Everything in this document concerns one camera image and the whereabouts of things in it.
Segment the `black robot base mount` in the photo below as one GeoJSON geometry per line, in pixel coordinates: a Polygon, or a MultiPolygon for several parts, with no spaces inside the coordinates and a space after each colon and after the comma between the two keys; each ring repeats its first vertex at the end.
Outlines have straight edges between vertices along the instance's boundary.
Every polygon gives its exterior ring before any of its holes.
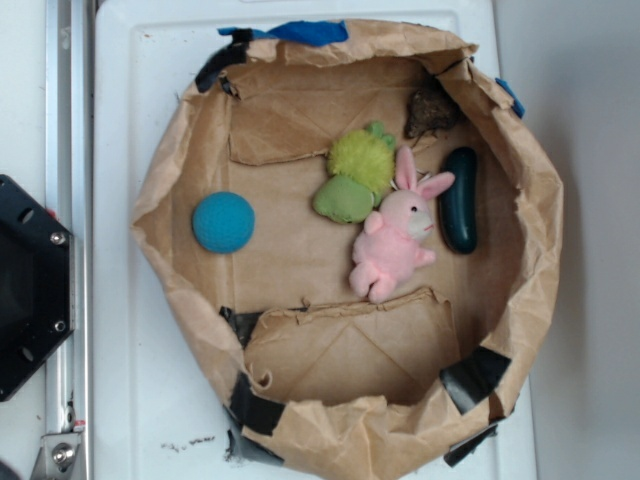
{"type": "Polygon", "coordinates": [[[1,400],[10,400],[72,332],[73,235],[1,176],[1,400]]]}

